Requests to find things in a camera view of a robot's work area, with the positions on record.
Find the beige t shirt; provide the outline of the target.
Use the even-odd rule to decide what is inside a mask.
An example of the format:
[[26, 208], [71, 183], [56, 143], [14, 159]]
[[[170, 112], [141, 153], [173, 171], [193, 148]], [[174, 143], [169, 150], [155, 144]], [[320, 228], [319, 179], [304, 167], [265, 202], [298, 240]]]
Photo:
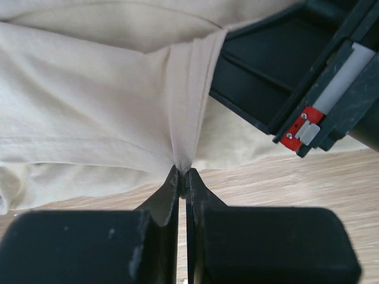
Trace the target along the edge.
[[291, 1], [2, 1], [1, 214], [288, 150], [210, 98], [228, 31]]

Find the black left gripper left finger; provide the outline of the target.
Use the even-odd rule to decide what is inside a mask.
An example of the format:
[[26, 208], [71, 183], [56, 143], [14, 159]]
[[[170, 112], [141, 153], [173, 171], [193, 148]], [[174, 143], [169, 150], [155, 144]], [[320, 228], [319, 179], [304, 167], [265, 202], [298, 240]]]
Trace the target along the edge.
[[1, 241], [2, 283], [175, 283], [180, 173], [132, 211], [31, 211]]

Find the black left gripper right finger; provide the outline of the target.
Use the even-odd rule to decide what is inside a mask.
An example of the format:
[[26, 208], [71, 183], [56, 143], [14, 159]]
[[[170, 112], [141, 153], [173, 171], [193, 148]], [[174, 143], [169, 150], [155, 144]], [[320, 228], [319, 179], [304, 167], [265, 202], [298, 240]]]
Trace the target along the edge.
[[189, 283], [358, 283], [346, 229], [321, 207], [229, 206], [185, 175]]

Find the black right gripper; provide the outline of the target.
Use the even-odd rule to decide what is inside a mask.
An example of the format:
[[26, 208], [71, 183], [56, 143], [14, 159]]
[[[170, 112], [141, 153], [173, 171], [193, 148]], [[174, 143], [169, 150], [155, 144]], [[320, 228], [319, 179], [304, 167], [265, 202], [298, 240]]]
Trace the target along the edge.
[[302, 1], [227, 34], [211, 96], [304, 157], [378, 149], [378, 2]]

